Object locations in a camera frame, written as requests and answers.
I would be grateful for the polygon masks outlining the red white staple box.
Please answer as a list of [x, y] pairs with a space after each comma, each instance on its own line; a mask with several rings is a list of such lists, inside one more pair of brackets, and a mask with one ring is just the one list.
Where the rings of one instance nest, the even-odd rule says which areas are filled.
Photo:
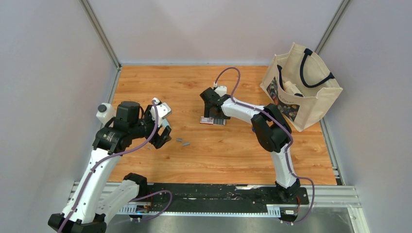
[[208, 125], [225, 125], [225, 119], [213, 118], [213, 117], [204, 117], [202, 116], [200, 119], [200, 124], [208, 124]]

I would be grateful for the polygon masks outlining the light blue small stapler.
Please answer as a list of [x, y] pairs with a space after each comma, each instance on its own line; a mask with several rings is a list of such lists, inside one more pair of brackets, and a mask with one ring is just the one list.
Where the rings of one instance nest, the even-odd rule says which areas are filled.
[[170, 128], [170, 127], [171, 127], [167, 119], [162, 119], [161, 126], [162, 126], [163, 128], [167, 128], [167, 127]]

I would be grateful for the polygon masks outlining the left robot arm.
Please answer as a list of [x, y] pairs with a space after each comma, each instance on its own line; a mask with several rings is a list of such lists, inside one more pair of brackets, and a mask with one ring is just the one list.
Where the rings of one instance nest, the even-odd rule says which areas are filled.
[[134, 152], [135, 139], [157, 149], [170, 141], [171, 113], [170, 106], [157, 98], [146, 109], [134, 101], [123, 101], [117, 108], [100, 104], [96, 116], [103, 127], [95, 135], [86, 170], [74, 195], [61, 212], [50, 216], [48, 225], [58, 233], [103, 233], [124, 205], [145, 200], [147, 179], [135, 173], [127, 174], [106, 198], [101, 194], [120, 158]]

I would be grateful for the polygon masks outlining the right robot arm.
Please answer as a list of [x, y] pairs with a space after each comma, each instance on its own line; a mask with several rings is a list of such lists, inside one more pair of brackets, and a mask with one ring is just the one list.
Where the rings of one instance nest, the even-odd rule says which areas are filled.
[[274, 104], [263, 106], [240, 101], [216, 87], [207, 88], [200, 97], [205, 104], [204, 117], [234, 117], [252, 125], [259, 144], [271, 155], [278, 199], [283, 203], [295, 199], [300, 180], [291, 159], [292, 130], [278, 108]]

